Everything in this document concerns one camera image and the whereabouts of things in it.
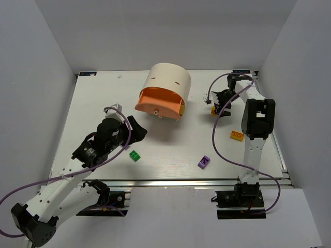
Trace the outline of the small yellow lego brick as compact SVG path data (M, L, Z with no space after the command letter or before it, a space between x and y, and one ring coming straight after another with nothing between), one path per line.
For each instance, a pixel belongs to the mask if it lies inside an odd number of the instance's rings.
M217 116L218 115L217 112L216 112L216 108L214 106L212 106L212 108L211 108L211 114L213 116Z

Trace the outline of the long yellow lego brick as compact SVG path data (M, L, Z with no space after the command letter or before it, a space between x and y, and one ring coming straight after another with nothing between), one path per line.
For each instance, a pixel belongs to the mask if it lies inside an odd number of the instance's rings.
M230 138L242 142L244 140L244 134L237 131L232 131Z

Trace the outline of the orange top drawer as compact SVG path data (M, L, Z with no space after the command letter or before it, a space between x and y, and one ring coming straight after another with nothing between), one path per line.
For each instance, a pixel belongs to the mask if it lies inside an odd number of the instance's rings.
M162 117L181 119L180 104L184 102L177 93L159 87L148 87L141 91L135 110Z

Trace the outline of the cream drawer cabinet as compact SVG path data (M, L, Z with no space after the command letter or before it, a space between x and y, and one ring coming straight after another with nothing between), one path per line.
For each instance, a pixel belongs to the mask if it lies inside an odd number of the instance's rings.
M191 88L191 76L181 66L170 63L158 63L152 66L142 90L148 87L171 90L180 95L186 105Z

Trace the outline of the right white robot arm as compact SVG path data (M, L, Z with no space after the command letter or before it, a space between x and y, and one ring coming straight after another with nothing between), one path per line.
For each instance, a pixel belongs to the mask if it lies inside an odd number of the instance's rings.
M218 196L220 207L252 208L260 195L259 176L262 150L274 129L276 102L262 96L254 86L251 76L243 73L226 73L228 88L221 92L209 90L207 99L212 100L218 118L230 116L232 102L241 98L245 104L241 129L245 149L242 163L226 159L220 152L216 154L226 162L239 166L239 182L233 191Z

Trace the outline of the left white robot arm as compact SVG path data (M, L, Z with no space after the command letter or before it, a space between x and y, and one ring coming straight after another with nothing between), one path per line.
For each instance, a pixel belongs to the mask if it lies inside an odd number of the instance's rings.
M133 116L127 120L128 123L124 123L117 115L105 118L96 132L90 133L73 152L59 181L48 184L25 204L17 203L12 207L15 225L34 247L42 247L49 242L64 221L83 209L108 203L110 189L98 179L88 182L70 200L66 197L96 166L105 162L114 149L145 138L147 130Z

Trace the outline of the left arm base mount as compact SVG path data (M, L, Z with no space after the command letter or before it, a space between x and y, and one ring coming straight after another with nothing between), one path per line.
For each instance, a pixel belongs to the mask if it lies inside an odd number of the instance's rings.
M81 210L76 216L125 217L130 206L129 191L107 190L102 200Z

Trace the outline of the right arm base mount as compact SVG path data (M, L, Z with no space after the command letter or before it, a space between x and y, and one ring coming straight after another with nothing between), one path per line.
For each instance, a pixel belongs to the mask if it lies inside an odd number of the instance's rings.
M216 191L210 200L216 203L219 220L266 219L261 191L257 196L241 196L239 199L234 190Z

